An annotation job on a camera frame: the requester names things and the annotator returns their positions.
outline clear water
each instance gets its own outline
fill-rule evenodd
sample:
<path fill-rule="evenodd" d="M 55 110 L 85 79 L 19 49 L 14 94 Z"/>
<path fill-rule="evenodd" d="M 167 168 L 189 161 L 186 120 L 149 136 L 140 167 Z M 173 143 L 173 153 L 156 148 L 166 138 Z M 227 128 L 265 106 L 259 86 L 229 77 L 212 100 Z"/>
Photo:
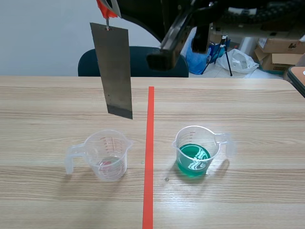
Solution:
<path fill-rule="evenodd" d="M 104 179 L 117 179 L 121 177 L 126 171 L 126 165 L 124 160 L 120 160 L 116 156 L 108 156 L 101 160 L 98 165 L 99 167 L 98 174 Z"/>
<path fill-rule="evenodd" d="M 205 160 L 211 158 L 209 152 L 200 145 L 186 144 L 180 147 L 180 150 L 185 155 L 194 159 Z M 178 167 L 182 172 L 184 172 L 188 176 L 194 177 L 205 174 L 209 164 L 210 161 L 208 162 L 192 161 L 186 158 L 184 155 L 179 154 Z"/>

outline black chair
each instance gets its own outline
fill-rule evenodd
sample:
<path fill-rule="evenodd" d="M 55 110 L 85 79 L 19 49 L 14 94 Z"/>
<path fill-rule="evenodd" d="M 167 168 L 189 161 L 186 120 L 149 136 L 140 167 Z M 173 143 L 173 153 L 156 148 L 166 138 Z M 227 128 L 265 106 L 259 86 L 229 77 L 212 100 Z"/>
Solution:
<path fill-rule="evenodd" d="M 130 70 L 132 77 L 189 77 L 189 69 L 182 55 L 176 66 L 166 72 L 152 70 L 148 67 L 146 56 L 157 52 L 158 48 L 130 46 Z M 87 51 L 78 63 L 78 76 L 101 76 L 95 49 Z"/>

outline plastic bag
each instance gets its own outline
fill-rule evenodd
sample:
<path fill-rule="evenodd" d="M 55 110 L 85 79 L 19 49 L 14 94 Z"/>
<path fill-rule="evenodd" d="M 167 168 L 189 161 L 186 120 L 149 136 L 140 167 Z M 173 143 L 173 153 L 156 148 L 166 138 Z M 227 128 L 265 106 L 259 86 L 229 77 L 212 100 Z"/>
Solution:
<path fill-rule="evenodd" d="M 196 28 L 193 28 L 190 32 L 189 37 L 187 38 L 185 45 L 181 51 L 181 54 L 185 57 L 187 65 L 189 66 L 189 72 L 199 75 L 203 72 L 207 58 L 211 52 L 211 49 L 208 50 L 207 54 L 195 53 L 192 51 L 192 41 L 196 34 Z"/>
<path fill-rule="evenodd" d="M 259 64 L 255 63 L 250 56 L 244 54 L 238 49 L 233 49 L 229 51 L 228 58 L 232 72 L 234 71 L 238 73 L 251 73 L 259 66 Z M 223 55 L 221 58 L 218 58 L 216 60 L 216 65 L 218 67 L 222 67 L 226 70 L 229 70 L 226 55 Z"/>

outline red tape line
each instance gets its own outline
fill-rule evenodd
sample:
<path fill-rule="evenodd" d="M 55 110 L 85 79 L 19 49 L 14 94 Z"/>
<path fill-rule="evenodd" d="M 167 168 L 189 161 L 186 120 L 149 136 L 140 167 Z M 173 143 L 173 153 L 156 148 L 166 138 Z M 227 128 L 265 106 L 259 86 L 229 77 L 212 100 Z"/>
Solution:
<path fill-rule="evenodd" d="M 142 229 L 153 229 L 153 121 L 154 87 L 148 88 Z"/>

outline measuring cup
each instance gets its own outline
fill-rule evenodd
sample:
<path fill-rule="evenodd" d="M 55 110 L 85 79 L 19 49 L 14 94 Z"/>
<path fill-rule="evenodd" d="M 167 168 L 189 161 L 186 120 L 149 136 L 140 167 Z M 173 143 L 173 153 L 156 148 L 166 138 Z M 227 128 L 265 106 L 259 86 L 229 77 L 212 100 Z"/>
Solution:
<path fill-rule="evenodd" d="M 189 176 L 205 174 L 221 147 L 226 146 L 227 157 L 234 153 L 234 145 L 229 134 L 215 134 L 198 125 L 181 129 L 172 146 L 177 152 L 178 167 Z"/>
<path fill-rule="evenodd" d="M 106 181 L 115 181 L 127 169 L 127 151 L 132 142 L 114 130 L 102 130 L 80 145 L 67 150 L 65 166 L 67 174 L 73 172 L 73 158 L 83 157 L 95 174 Z"/>

